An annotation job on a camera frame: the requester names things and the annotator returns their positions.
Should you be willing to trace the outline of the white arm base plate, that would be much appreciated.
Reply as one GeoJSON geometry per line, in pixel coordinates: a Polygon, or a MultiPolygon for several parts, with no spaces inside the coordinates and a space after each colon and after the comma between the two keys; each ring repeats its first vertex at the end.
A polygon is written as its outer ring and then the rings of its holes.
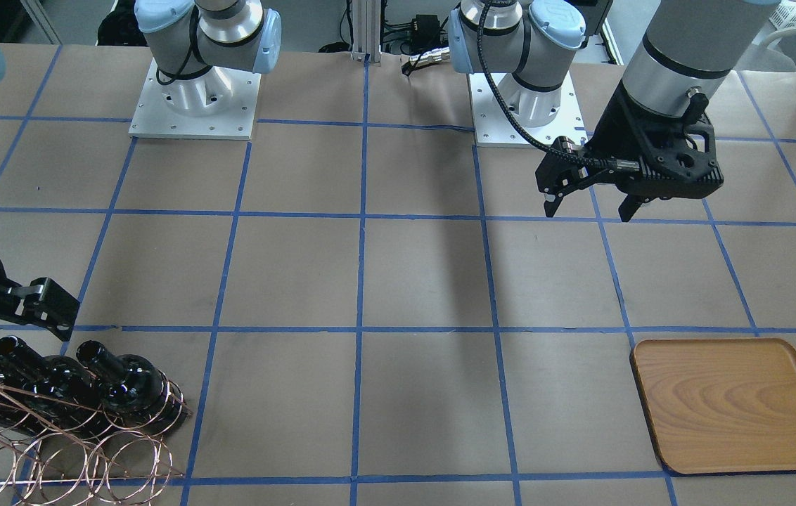
{"type": "MultiPolygon", "coordinates": [[[[508,111],[537,141],[547,145],[558,136],[571,138],[576,144],[588,140],[570,74],[559,89],[546,93],[524,89],[509,74],[494,73],[492,78],[508,111]]],[[[468,82],[476,144],[486,148],[531,148],[508,122],[484,74],[470,74],[468,82]]]]}
{"type": "Polygon", "coordinates": [[[199,78],[161,84],[150,62],[129,134],[135,138],[250,141],[261,75],[212,67],[199,78]]]}

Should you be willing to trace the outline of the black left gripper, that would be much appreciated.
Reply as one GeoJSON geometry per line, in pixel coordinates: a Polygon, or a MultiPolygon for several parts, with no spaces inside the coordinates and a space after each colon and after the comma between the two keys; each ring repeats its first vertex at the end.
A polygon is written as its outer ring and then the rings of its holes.
{"type": "Polygon", "coordinates": [[[619,205],[622,222],[630,222],[652,198],[701,199],[722,187],[715,131],[705,112],[709,97],[703,90],[684,97],[682,116],[664,117],[643,108],[626,89],[615,89],[586,144],[589,157],[575,144],[549,146],[535,170],[546,217],[556,215],[569,193],[605,182],[613,172],[611,157],[640,164],[635,173],[614,180],[627,194],[619,205]]]}

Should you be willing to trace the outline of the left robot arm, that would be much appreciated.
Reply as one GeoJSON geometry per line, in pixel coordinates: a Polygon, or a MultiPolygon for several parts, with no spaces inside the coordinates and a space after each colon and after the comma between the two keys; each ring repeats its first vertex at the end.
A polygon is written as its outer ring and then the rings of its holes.
{"type": "Polygon", "coordinates": [[[606,1],[460,1],[447,16],[454,70],[490,96],[535,169],[544,214],[591,186],[625,195],[620,221],[655,200],[702,200],[725,183],[710,101],[738,67],[775,1],[662,1],[587,141],[541,128],[582,98],[572,71],[606,1]]]}

